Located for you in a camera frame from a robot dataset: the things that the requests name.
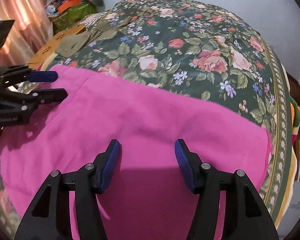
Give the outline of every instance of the sunlight on curtain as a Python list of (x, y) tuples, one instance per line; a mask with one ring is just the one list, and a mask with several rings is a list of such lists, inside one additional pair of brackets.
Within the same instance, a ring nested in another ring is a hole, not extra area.
[(15, 23), (0, 50), (0, 66), (26, 64), (52, 37), (43, 0), (0, 0), (0, 20)]

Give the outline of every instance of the pink curtain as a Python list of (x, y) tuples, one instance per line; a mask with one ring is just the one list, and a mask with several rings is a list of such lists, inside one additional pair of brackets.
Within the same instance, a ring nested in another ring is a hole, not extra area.
[(43, 0), (0, 0), (0, 20), (15, 20), (0, 50), (0, 66), (26, 64), (52, 37), (43, 3)]

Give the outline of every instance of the orange sheer curtain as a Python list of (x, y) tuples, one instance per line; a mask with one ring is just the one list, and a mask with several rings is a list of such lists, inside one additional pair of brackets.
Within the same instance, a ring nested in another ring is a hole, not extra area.
[(26, 64), (52, 37), (43, 0), (0, 0), (0, 20), (15, 20), (0, 50), (0, 66)]

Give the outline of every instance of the dark green floral fabric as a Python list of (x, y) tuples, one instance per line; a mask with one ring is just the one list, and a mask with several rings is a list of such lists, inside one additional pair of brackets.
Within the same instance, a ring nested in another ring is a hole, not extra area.
[(123, 0), (102, 20), (117, 26), (127, 16), (133, 20), (128, 26), (70, 58), (57, 56), (48, 69), (55, 64), (87, 68), (209, 100), (267, 129), (273, 151), (260, 196), (275, 221), (289, 175), (292, 125), (287, 85), (274, 52), (244, 20), (215, 5)]

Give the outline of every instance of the blue gripper pad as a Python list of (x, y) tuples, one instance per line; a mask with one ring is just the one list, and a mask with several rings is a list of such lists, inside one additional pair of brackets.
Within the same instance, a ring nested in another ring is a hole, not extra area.
[(183, 180), (186, 184), (186, 188), (188, 188), (192, 193), (194, 193), (194, 172), (179, 140), (176, 141), (174, 150), (179, 164), (179, 168), (182, 173)]
[(111, 178), (114, 173), (114, 168), (117, 165), (119, 156), (120, 143), (119, 141), (116, 141), (102, 171), (102, 179), (100, 185), (100, 189), (102, 190), (102, 192), (104, 192), (110, 186)]
[(30, 82), (55, 82), (58, 79), (58, 73), (55, 71), (31, 71), (27, 76)]

